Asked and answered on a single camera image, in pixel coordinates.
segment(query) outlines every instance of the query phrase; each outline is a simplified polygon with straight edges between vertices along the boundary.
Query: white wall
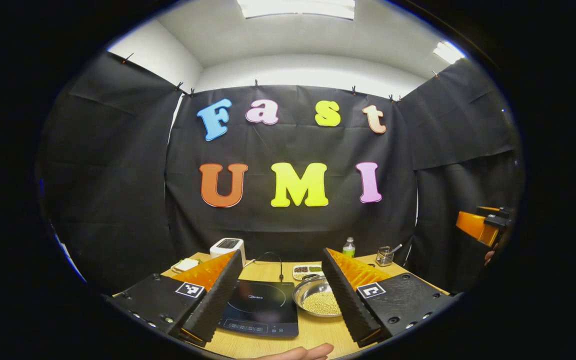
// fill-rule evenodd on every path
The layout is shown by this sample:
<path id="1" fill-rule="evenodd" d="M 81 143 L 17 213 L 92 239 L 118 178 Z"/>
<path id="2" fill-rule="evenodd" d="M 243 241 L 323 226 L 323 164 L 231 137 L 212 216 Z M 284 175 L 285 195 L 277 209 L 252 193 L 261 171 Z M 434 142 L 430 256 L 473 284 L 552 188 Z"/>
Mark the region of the white wall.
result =
<path id="1" fill-rule="evenodd" d="M 186 47 L 159 21 L 151 20 L 112 44 L 108 51 L 152 71 L 182 89 L 196 87 L 203 68 Z"/>
<path id="2" fill-rule="evenodd" d="M 308 85 L 394 99 L 426 82 L 412 73 L 370 61 L 315 54 L 249 57 L 204 68 L 195 92 L 259 85 Z"/>

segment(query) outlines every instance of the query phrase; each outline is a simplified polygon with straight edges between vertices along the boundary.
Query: table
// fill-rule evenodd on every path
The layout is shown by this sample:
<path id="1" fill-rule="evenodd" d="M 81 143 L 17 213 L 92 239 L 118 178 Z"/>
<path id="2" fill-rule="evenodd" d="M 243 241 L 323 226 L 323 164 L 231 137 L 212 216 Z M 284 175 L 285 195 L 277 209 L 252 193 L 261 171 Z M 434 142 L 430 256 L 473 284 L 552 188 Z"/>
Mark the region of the table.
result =
<path id="1" fill-rule="evenodd" d="M 377 255 L 373 254 L 360 256 L 356 259 L 364 264 L 377 264 L 375 260 L 376 257 Z M 190 258 L 199 259 L 202 262 L 205 262 L 210 260 L 210 255 L 208 253 L 197 252 L 195 255 L 190 256 Z M 296 286 L 300 281 L 293 278 L 293 267 L 295 265 L 321 266 L 322 262 L 284 262 L 283 280 L 291 281 Z M 407 272 L 406 269 L 394 263 L 385 267 L 379 267 L 377 265 L 377 269 L 393 276 Z M 171 269 L 168 269 L 164 271 L 162 275 L 172 277 L 176 275 L 176 273 Z M 242 270 L 239 278 L 242 280 L 279 281 L 279 262 L 253 262 Z M 434 287 L 448 295 L 448 292 L 439 289 L 439 287 Z M 350 333 L 348 332 L 344 319 L 341 316 L 316 317 L 297 307 L 297 318 L 299 321 L 299 335 L 297 335 L 297 337 L 283 339 L 278 337 L 262 337 L 246 335 L 239 332 L 230 332 L 217 328 L 212 337 L 212 341 L 206 344 L 205 349 L 231 358 L 249 359 L 264 355 L 283 353 L 284 351 L 296 347 L 311 349 L 320 346 L 321 344 L 329 343 L 334 346 L 334 350 L 327 357 L 329 359 L 334 359 L 350 353 L 355 353 L 356 351 L 374 345 L 373 343 L 364 346 L 363 348 L 357 346 L 356 342 L 354 342 L 350 337 Z"/>

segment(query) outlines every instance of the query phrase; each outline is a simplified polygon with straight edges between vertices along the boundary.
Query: finger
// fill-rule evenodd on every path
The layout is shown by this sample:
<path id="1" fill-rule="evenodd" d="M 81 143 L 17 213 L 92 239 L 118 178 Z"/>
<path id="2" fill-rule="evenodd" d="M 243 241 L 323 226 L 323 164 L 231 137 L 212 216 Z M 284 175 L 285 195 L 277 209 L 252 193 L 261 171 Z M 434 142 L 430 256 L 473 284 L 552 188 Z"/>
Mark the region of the finger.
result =
<path id="1" fill-rule="evenodd" d="M 274 353 L 272 355 L 265 355 L 256 357 L 251 360 L 303 360 L 308 355 L 308 350 L 303 346 L 284 351 L 282 353 Z"/>
<path id="2" fill-rule="evenodd" d="M 308 350 L 308 354 L 302 360 L 318 360 L 319 358 L 324 358 L 326 355 L 330 354 L 334 348 L 334 346 L 325 342 L 320 346 Z"/>

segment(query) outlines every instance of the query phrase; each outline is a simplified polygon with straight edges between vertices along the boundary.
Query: black induction cooktop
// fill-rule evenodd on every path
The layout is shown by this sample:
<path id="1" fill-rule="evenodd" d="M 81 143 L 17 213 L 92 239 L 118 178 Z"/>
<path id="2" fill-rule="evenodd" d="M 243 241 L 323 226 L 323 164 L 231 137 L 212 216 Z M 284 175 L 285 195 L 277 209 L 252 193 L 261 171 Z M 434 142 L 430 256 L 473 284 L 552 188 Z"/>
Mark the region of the black induction cooktop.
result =
<path id="1" fill-rule="evenodd" d="M 237 280 L 217 326 L 261 337 L 296 337 L 299 326 L 294 289 L 292 282 Z"/>

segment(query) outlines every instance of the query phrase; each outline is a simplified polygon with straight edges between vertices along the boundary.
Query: orange letter u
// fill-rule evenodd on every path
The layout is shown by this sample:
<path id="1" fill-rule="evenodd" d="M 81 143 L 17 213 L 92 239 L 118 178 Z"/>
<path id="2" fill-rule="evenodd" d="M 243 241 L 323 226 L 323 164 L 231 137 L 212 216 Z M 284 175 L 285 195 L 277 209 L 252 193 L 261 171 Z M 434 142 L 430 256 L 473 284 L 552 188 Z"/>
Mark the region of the orange letter u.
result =
<path id="1" fill-rule="evenodd" d="M 244 173 L 248 170 L 246 164 L 229 164 L 228 170 L 232 173 L 230 194 L 221 196 L 217 193 L 217 175 L 221 173 L 220 164 L 202 164 L 201 171 L 201 197 L 208 205 L 215 208 L 230 208 L 242 200 L 244 192 Z"/>

